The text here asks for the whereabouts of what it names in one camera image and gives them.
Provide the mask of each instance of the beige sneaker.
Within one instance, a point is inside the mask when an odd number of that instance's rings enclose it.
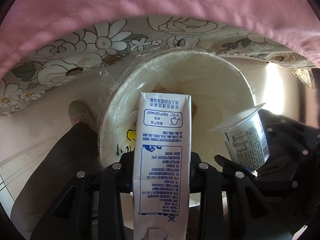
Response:
[[[83,102],[73,101],[69,105],[69,116],[72,126],[83,122],[87,124],[93,131],[97,132],[97,122],[94,120],[90,108]]]

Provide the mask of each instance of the metal bolt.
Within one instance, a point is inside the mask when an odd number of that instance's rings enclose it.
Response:
[[[235,173],[235,175],[236,175],[236,177],[239,178],[239,179],[244,178],[244,173],[243,173],[242,171],[237,171],[237,172]]]
[[[121,167],[122,167],[121,163],[114,163],[114,164],[112,165],[112,168],[113,168],[114,170],[119,170],[119,169],[121,169]]]
[[[297,188],[298,187],[298,182],[297,181],[292,182],[292,187],[293,188]]]
[[[85,176],[85,172],[84,172],[84,171],[78,171],[78,172],[77,172],[77,177],[78,177],[79,179],[83,178],[84,176]]]
[[[199,168],[206,170],[207,168],[209,168],[209,165],[207,163],[200,163]]]

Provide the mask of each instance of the pink cloth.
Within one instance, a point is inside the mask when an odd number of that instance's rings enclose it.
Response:
[[[243,27],[320,67],[320,22],[306,0],[16,0],[0,26],[0,77],[30,51],[76,29],[152,14]]]

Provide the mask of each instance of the white floor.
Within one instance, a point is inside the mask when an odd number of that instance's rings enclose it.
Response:
[[[272,96],[274,92],[268,88],[269,77],[267,78],[265,62],[228,60],[243,72],[257,104],[263,103],[266,98],[270,102],[273,100],[275,96]],[[272,78],[283,83],[283,114],[297,119],[296,77],[290,69],[277,66],[274,71],[278,73],[278,79]],[[71,128],[68,105],[75,100],[83,101],[91,108],[94,117],[97,117],[100,79],[99,74],[78,79],[34,101],[27,108],[0,118],[0,201],[9,216],[14,200],[28,178],[54,144]],[[274,103],[277,102],[268,102],[268,107]]]

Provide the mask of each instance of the dark pants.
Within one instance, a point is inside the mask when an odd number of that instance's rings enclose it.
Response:
[[[11,221],[29,239],[44,212],[68,181],[78,172],[101,171],[98,161],[98,135],[78,123],[52,148],[31,175],[17,197]]]

